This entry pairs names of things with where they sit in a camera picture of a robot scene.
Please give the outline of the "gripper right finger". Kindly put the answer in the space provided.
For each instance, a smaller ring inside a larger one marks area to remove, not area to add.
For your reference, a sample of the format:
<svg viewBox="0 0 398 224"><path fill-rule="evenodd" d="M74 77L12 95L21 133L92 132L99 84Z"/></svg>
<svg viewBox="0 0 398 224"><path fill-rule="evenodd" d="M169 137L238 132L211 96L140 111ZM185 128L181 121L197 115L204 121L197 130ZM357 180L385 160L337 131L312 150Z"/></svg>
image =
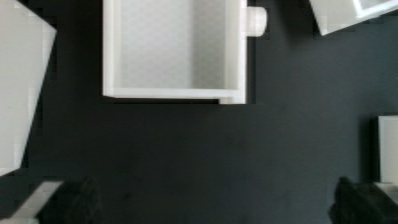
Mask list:
<svg viewBox="0 0 398 224"><path fill-rule="evenodd" d="M341 177L328 218L332 224L398 224L398 185Z"/></svg>

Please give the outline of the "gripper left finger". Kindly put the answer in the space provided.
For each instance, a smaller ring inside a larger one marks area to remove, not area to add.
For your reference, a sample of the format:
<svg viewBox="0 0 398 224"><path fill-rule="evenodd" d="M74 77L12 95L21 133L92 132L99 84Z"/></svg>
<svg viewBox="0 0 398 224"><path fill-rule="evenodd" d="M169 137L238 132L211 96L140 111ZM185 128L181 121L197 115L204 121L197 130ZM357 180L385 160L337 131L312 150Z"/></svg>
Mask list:
<svg viewBox="0 0 398 224"><path fill-rule="evenodd" d="M94 179L44 181L0 224L105 224Z"/></svg>

